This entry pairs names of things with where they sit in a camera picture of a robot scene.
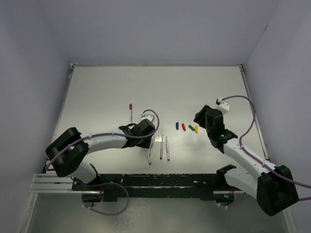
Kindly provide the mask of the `silver pen green tip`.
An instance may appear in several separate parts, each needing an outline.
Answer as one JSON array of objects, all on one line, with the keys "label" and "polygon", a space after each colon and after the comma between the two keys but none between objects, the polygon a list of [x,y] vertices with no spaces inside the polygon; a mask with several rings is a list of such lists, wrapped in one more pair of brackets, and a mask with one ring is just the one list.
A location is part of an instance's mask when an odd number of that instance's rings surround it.
[{"label": "silver pen green tip", "polygon": [[148,164],[151,165],[152,164],[151,158],[150,158],[150,156],[151,156],[151,149],[147,149],[146,152],[147,152]]}]

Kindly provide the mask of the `silver pen purple tip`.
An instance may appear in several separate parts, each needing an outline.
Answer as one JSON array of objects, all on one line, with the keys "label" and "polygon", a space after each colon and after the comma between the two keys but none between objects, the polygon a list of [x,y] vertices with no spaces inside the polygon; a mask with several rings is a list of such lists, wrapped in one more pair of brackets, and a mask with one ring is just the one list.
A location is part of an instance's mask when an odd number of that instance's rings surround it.
[{"label": "silver pen purple tip", "polygon": [[130,112],[130,123],[133,123],[133,109],[129,110]]}]

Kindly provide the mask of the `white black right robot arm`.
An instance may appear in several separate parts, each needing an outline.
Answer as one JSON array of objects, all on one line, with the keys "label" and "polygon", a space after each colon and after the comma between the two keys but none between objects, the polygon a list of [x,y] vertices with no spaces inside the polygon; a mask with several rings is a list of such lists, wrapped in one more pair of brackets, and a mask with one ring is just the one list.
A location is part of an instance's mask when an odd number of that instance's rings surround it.
[{"label": "white black right robot arm", "polygon": [[250,156],[237,135],[225,128],[225,111],[205,105],[194,118],[194,122],[206,130],[211,145],[244,168],[241,171],[234,165],[227,165],[217,170],[217,186],[221,190],[231,186],[240,189],[255,198],[269,216],[297,203],[299,197],[289,168],[276,166],[258,155]]}]

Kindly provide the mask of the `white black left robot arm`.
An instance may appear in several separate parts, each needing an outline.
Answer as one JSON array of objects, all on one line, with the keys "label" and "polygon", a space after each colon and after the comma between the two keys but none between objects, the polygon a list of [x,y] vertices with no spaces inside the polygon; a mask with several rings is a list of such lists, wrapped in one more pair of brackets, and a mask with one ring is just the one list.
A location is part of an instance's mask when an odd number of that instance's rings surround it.
[{"label": "white black left robot arm", "polygon": [[93,165],[83,161],[86,155],[107,149],[147,149],[155,131],[154,124],[146,118],[138,124],[132,123],[96,134],[82,134],[75,127],[68,128],[46,148],[50,160],[46,170],[52,166],[58,177],[73,176],[88,190],[95,190],[100,185],[100,175]]}]

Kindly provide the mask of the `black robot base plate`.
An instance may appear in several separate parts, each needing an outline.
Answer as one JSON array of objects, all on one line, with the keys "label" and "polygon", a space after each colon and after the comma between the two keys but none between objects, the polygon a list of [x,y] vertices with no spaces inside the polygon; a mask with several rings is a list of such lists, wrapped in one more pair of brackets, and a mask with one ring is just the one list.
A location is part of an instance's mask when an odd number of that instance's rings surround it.
[{"label": "black robot base plate", "polygon": [[116,202],[119,198],[200,199],[231,204],[237,188],[219,184],[217,174],[101,174],[89,185],[73,179],[73,191],[85,202]]}]

